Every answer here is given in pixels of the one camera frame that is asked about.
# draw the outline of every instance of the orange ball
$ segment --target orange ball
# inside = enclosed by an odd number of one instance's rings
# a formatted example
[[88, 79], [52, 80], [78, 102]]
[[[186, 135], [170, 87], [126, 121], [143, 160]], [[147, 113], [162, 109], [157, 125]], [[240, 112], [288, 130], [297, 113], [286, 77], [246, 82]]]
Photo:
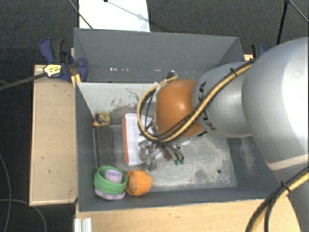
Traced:
[[133, 196], [141, 196], [151, 189], [152, 180], [149, 174], [142, 170], [133, 170], [126, 174], [128, 182], [126, 191]]

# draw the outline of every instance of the white paper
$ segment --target white paper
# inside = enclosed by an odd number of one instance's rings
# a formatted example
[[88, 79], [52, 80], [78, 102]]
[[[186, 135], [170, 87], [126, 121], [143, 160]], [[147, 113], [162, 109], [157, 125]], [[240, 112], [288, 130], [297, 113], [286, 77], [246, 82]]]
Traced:
[[[137, 115], [133, 113], [128, 113], [125, 115], [126, 118], [126, 143], [127, 143], [127, 152], [128, 152], [128, 160], [129, 166], [135, 166], [144, 163], [142, 159], [140, 159], [140, 147], [139, 143], [144, 141], [144, 136], [140, 135], [140, 129], [138, 126]], [[145, 116], [141, 116], [141, 120], [145, 121]], [[147, 117], [147, 124], [151, 122], [151, 118]], [[151, 128], [148, 129], [149, 133], [153, 133]]]
[[[146, 0], [79, 0], [81, 15], [94, 29], [150, 32]], [[89, 26], [80, 17], [79, 26]]]

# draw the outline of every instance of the yellow-black cable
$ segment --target yellow-black cable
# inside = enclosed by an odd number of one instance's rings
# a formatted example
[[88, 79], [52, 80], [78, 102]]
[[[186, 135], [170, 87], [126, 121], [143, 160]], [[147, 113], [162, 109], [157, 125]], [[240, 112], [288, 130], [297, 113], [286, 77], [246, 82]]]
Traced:
[[147, 130], [145, 130], [145, 127], [142, 124], [141, 121], [141, 114], [140, 114], [140, 108], [141, 104], [143, 103], [144, 99], [147, 97], [147, 95], [152, 92], [153, 90], [157, 89], [158, 87], [164, 85], [165, 83], [168, 83], [170, 81], [173, 81], [177, 78], [177, 76], [174, 76], [172, 78], [166, 79], [156, 86], [152, 87], [149, 89], [140, 99], [138, 106], [137, 106], [137, 119], [138, 119], [138, 125], [140, 130], [142, 131], [142, 134], [148, 138], [149, 140], [154, 140], [158, 141], [160, 143], [168, 143], [171, 142], [172, 140], [176, 139], [177, 137], [181, 136], [185, 132], [186, 129], [192, 125], [197, 117], [201, 114], [201, 112], [205, 109], [205, 107], [210, 103], [210, 101], [215, 97], [215, 95], [224, 87], [226, 86], [229, 82], [231, 82], [233, 79], [235, 79], [237, 76], [243, 74], [246, 72], [250, 67], [252, 66], [252, 62], [248, 61], [246, 64], [244, 64], [243, 67], [238, 68], [234, 70], [230, 75], [228, 75], [225, 79], [220, 81], [219, 83], [216, 84], [216, 86], [211, 90], [211, 92], [208, 94], [208, 96], [205, 98], [205, 100], [201, 103], [201, 105], [198, 107], [198, 109], [193, 113], [193, 115], [186, 121], [181, 127], [179, 127], [172, 135], [160, 140], [159, 137], [155, 137], [151, 135]]
[[275, 203], [278, 202], [280, 199], [282, 199], [284, 196], [286, 196], [290, 191], [293, 191], [294, 189], [296, 189], [297, 187], [299, 187], [300, 185], [302, 185], [303, 183], [308, 181], [308, 179], [309, 179], [309, 172], [308, 172], [308, 167], [307, 167], [306, 172], [304, 172], [299, 178], [294, 180], [289, 185], [286, 185], [286, 187], [282, 187], [282, 188], [284, 188], [283, 191], [281, 191], [279, 194], [276, 191], [275, 194], [272, 194], [270, 197], [267, 197], [265, 199], [265, 201], [257, 208], [255, 213], [252, 215], [252, 217], [251, 217], [251, 219], [248, 223], [246, 232], [256, 231], [257, 226], [259, 225], [259, 223], [261, 222], [261, 220], [265, 216], [268, 205], [269, 205], [269, 203], [272, 199], [275, 198]]

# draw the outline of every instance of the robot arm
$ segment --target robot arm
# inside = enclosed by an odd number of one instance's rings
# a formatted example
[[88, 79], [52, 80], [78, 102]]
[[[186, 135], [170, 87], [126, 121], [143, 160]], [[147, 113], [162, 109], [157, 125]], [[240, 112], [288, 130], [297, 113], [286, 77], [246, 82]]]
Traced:
[[[212, 69], [197, 82], [168, 79], [157, 96], [155, 133], [139, 122], [140, 131], [161, 148], [203, 130], [225, 138], [251, 135], [276, 178], [286, 181], [308, 165], [308, 49], [308, 37], [301, 38], [253, 64]], [[289, 199], [301, 229], [309, 231], [308, 181]]]

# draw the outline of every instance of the small toy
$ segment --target small toy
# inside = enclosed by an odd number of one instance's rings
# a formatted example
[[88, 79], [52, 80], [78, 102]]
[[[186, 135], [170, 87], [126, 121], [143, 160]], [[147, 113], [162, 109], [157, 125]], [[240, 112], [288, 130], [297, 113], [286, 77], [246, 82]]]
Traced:
[[127, 176], [120, 169], [102, 166], [94, 179], [95, 193], [107, 200], [119, 200], [125, 196]]
[[111, 124], [111, 117], [108, 113], [95, 113], [93, 120], [93, 127], [109, 126]]
[[128, 194], [141, 196], [151, 189], [152, 179], [145, 171], [133, 170], [127, 173], [127, 177], [126, 191]]

